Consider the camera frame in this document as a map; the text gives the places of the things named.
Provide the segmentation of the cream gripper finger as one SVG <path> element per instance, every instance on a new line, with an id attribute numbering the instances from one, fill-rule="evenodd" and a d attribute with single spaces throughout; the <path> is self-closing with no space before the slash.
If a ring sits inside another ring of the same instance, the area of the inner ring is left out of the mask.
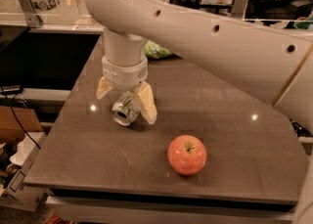
<path id="1" fill-rule="evenodd" d="M 106 80 L 103 76 L 98 83 L 98 89 L 96 91 L 96 98 L 101 100 L 113 89 L 112 84 Z"/>
<path id="2" fill-rule="evenodd" d="M 151 85 L 143 82 L 135 92 L 136 102 L 139 105 L 142 117 L 149 123 L 154 124 L 157 120 L 157 107 Z"/>

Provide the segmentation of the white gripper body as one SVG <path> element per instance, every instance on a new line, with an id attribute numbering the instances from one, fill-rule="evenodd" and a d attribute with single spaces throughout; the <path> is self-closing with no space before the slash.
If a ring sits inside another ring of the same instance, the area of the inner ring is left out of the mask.
<path id="1" fill-rule="evenodd" d="M 115 88 L 122 91 L 134 90 L 148 77 L 148 59 L 144 58 L 139 64 L 123 67 L 111 63 L 106 57 L 102 58 L 103 75 Z"/>

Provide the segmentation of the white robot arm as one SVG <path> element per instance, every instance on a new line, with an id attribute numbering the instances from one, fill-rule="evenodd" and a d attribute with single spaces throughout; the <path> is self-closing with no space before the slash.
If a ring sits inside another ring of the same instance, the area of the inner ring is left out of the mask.
<path id="1" fill-rule="evenodd" d="M 100 96 L 145 90 L 144 46 L 172 53 L 273 107 L 313 132 L 313 39 L 160 0 L 85 0 L 105 28 Z"/>

